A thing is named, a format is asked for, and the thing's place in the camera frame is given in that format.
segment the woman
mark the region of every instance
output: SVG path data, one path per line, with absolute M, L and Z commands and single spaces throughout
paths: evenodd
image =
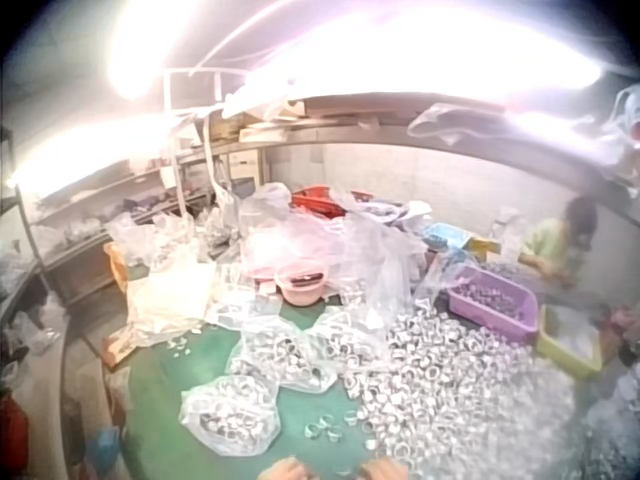
M 574 286 L 584 264 L 585 252 L 598 227 L 598 210 L 589 197 L 571 200 L 564 218 L 540 222 L 525 241 L 520 262 L 535 268 L 548 282 L 565 288 Z

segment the purple plastic basket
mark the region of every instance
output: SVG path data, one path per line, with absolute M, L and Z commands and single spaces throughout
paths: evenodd
M 530 290 L 471 266 L 464 267 L 458 274 L 458 278 L 460 277 L 470 278 L 469 283 L 472 285 L 482 285 L 503 291 L 519 304 L 523 312 L 523 321 L 517 322 L 449 289 L 449 309 L 453 313 L 501 333 L 510 340 L 519 342 L 534 340 L 538 331 L 538 301 Z

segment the dark hair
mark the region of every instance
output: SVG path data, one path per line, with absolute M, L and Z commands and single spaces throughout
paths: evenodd
M 586 236 L 588 241 L 598 228 L 598 209 L 595 202 L 585 196 L 571 200 L 564 211 L 564 216 L 571 227 L 571 238 Z

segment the pink bowl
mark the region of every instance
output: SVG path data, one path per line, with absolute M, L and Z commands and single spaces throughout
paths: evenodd
M 276 269 L 275 280 L 285 300 L 296 307 L 307 307 L 316 303 L 322 296 L 329 269 L 315 260 L 295 260 Z M 291 278 L 321 273 L 322 278 L 312 285 L 297 286 Z

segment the fluorescent light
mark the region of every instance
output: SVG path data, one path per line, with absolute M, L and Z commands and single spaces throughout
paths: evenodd
M 128 0 L 109 54 L 109 80 L 125 98 L 143 95 L 199 0 Z
M 285 88 L 289 100 L 425 92 L 502 104 L 533 88 L 583 88 L 600 75 L 588 58 L 523 25 L 468 9 L 404 9 L 384 20 L 347 17 L 306 35 L 252 72 L 225 115 L 281 98 Z
M 28 154 L 7 183 L 45 197 L 115 162 L 158 158 L 177 121 L 161 114 L 140 115 L 73 128 Z

